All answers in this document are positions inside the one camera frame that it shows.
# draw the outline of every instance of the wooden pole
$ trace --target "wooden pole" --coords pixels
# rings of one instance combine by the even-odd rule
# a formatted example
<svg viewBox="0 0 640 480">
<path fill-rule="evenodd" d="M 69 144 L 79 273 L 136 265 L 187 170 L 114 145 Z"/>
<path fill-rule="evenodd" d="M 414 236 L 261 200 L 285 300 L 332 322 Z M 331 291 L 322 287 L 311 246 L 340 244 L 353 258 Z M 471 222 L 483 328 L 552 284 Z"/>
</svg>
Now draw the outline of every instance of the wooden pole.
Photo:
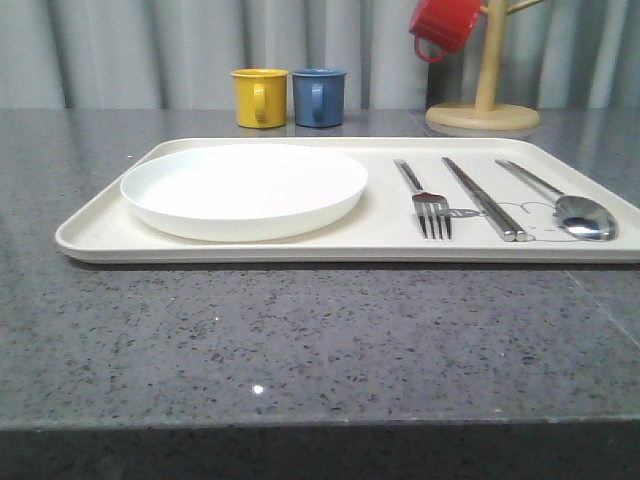
<svg viewBox="0 0 640 480">
<path fill-rule="evenodd" d="M 508 9 L 509 0 L 489 0 L 487 33 L 475 101 L 475 109 L 479 112 L 490 112 L 495 107 Z"/>
</svg>

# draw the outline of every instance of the metal fork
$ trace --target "metal fork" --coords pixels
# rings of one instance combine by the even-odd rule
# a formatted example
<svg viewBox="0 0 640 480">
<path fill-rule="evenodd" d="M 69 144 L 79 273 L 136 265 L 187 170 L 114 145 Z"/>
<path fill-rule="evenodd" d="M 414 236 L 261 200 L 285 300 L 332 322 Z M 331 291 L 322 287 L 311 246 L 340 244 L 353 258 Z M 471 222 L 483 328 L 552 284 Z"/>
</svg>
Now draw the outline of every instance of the metal fork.
<svg viewBox="0 0 640 480">
<path fill-rule="evenodd" d="M 407 179 L 411 188 L 411 200 L 416 210 L 416 215 L 420 222 L 420 228 L 425 238 L 433 240 L 443 240 L 444 232 L 442 223 L 444 220 L 444 230 L 447 239 L 451 240 L 451 213 L 449 212 L 449 202 L 442 195 L 425 192 L 413 170 L 404 160 L 394 160 L 403 176 Z"/>
</svg>

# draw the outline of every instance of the red mug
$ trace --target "red mug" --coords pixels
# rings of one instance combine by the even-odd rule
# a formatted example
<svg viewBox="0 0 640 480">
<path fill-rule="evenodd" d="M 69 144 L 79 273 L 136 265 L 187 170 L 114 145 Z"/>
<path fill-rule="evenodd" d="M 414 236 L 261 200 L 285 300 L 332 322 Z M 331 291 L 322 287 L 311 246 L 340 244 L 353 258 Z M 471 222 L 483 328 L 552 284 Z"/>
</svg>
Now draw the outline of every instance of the red mug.
<svg viewBox="0 0 640 480">
<path fill-rule="evenodd" d="M 482 0 L 420 0 L 409 23 L 416 55 L 427 62 L 439 62 L 446 53 L 460 50 L 478 20 L 481 6 Z M 420 39 L 434 43 L 440 52 L 435 57 L 425 55 Z"/>
</svg>

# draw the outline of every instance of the white tray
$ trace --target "white tray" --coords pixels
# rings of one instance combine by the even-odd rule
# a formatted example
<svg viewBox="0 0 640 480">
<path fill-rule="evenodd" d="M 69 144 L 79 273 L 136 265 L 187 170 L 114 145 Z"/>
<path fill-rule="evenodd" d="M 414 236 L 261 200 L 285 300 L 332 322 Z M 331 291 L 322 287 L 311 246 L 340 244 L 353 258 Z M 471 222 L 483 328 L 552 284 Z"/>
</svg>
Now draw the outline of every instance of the white tray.
<svg viewBox="0 0 640 480">
<path fill-rule="evenodd" d="M 139 221 L 116 179 L 65 221 L 55 238 L 70 257 L 91 263 L 221 263 L 310 261 L 631 263 L 640 261 L 640 210 L 522 141 L 459 138 L 198 138 L 162 143 L 136 165 L 189 148 L 233 143 L 284 143 L 336 149 L 360 161 L 369 183 L 355 207 L 337 222 L 304 235 L 255 243 L 215 243 L 174 237 Z M 451 241 L 425 240 L 409 189 L 394 165 L 403 158 L 428 191 L 444 194 L 452 208 L 475 209 L 441 161 L 451 157 L 529 234 L 529 242 L 504 242 L 481 216 L 454 218 Z M 552 202 L 494 162 L 513 160 L 570 194 L 583 195 L 617 217 L 610 242 L 575 240 L 557 228 Z"/>
</svg>

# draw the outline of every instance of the granite countertop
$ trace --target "granite countertop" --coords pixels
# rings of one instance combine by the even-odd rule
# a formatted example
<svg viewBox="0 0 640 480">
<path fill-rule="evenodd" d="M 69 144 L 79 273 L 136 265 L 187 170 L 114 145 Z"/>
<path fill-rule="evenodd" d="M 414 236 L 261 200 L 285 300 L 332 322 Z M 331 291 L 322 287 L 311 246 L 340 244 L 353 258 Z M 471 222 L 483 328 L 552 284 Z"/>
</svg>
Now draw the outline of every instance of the granite countertop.
<svg viewBox="0 0 640 480">
<path fill-rule="evenodd" d="M 541 117 L 522 140 L 640 206 L 640 110 Z M 268 131 L 0 111 L 0 432 L 640 419 L 638 265 L 100 266 L 53 240 L 170 139 L 447 133 L 402 110 Z"/>
</svg>

